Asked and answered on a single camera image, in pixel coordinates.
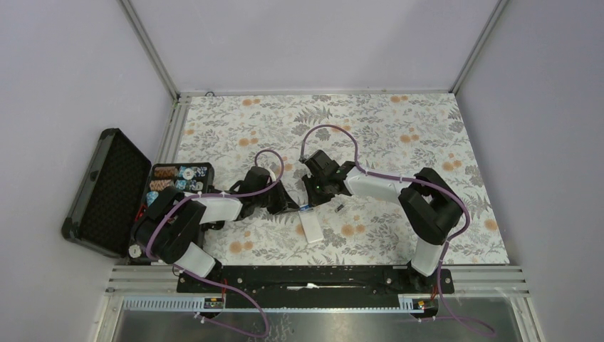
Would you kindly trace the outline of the white remote control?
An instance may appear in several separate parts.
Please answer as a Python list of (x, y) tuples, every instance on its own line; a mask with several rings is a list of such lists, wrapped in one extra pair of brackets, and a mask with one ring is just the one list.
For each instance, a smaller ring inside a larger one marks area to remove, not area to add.
[(307, 209), (300, 211), (299, 218), (308, 244), (314, 244), (323, 240), (323, 230), (318, 220), (318, 215), (314, 210)]

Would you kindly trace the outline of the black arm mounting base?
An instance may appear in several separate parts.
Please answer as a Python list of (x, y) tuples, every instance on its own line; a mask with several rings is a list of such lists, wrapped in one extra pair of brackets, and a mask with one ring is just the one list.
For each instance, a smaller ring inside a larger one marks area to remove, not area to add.
[(393, 309), (405, 295), (453, 294), (450, 270), (423, 276), (407, 266), (218, 266), (209, 284), (183, 274), (180, 294), (212, 294), (228, 309)]

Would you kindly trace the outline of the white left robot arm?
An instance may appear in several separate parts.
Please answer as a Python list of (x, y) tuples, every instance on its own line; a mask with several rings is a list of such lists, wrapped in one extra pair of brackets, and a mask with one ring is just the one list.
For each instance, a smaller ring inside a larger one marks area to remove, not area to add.
[(193, 194), (170, 186), (135, 221), (132, 240), (149, 259), (194, 274), (194, 284), (211, 293), (219, 288), (221, 274), (214, 269), (217, 259), (197, 244), (202, 225), (241, 221), (258, 208), (278, 215), (299, 206), (280, 180), (257, 166), (227, 191)]

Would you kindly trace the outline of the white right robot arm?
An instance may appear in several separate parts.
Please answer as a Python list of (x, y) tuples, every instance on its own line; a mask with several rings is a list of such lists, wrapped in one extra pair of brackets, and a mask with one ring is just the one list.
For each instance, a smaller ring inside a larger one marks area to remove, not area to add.
[(436, 285), (447, 237), (467, 208), (435, 170), (424, 167), (414, 177), (396, 177), (362, 170), (353, 161), (340, 165), (322, 150), (301, 162), (310, 172), (302, 180), (312, 207), (336, 196), (373, 197), (400, 205), (417, 235), (410, 287), (425, 294)]

